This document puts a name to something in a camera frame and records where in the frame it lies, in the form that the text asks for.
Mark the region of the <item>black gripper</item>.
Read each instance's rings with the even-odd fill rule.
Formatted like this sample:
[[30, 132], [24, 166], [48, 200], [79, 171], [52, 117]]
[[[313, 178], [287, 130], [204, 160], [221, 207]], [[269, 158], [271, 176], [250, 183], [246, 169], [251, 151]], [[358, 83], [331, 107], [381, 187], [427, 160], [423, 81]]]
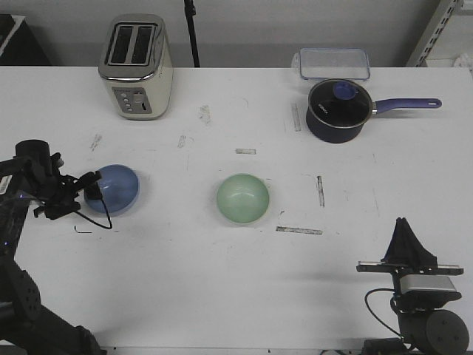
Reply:
[[46, 183], [38, 190], [38, 207], [33, 210], [34, 217], [44, 215], [45, 218], [56, 220], [68, 214], [79, 212], [81, 205], [76, 201], [78, 192], [84, 189], [87, 200], [102, 200], [103, 195], [99, 186], [93, 186], [101, 178], [99, 171], [87, 172], [80, 178], [62, 175], [60, 168], [64, 165], [60, 153], [50, 157], [52, 174], [47, 176]]
[[[404, 246], [409, 264], [419, 268], [393, 264], [403, 263], [406, 259]], [[404, 217], [396, 219], [392, 239], [381, 262], [359, 261], [356, 270], [363, 273], [390, 274], [396, 292], [401, 292], [400, 279], [409, 274], [444, 275], [451, 279], [464, 273], [464, 269], [460, 266], [438, 266], [437, 257], [423, 247]]]

